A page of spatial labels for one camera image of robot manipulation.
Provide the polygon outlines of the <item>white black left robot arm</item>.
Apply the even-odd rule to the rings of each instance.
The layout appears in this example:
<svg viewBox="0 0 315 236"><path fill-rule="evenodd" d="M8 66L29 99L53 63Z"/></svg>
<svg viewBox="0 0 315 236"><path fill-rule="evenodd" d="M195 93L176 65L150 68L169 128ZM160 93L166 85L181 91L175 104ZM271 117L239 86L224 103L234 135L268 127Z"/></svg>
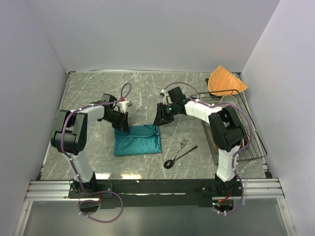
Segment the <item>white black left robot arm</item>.
<svg viewBox="0 0 315 236"><path fill-rule="evenodd" d="M95 172L84 152L88 125L94 121L107 121L114 129L130 132L127 109L132 102L103 94L102 99L76 110L59 110L51 135L51 146L62 153L73 171L72 188L87 198L97 193Z"/></svg>

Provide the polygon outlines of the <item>teal satin napkin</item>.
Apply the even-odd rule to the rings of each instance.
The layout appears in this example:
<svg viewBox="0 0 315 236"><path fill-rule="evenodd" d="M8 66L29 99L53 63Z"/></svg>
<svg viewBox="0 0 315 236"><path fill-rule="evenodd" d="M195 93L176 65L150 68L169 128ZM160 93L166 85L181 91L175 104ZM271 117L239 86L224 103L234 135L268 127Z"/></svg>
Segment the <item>teal satin napkin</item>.
<svg viewBox="0 0 315 236"><path fill-rule="evenodd" d="M114 136L115 156L162 153L160 130L156 125L131 126L129 133L115 130Z"/></svg>

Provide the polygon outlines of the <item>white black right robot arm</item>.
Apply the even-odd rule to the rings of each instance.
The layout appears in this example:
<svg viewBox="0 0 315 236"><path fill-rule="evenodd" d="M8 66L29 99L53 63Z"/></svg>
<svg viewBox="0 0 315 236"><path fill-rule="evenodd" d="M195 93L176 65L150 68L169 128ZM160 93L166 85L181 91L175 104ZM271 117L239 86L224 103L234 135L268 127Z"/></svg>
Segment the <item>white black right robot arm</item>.
<svg viewBox="0 0 315 236"><path fill-rule="evenodd" d="M230 105L226 107L210 105L194 96L187 98L180 87L169 90L168 96L170 103L167 101L157 103L154 125L169 124L175 115L186 115L208 123L214 144L219 151L214 187L219 195L228 195L237 182L236 159L241 142L246 136L235 109Z"/></svg>

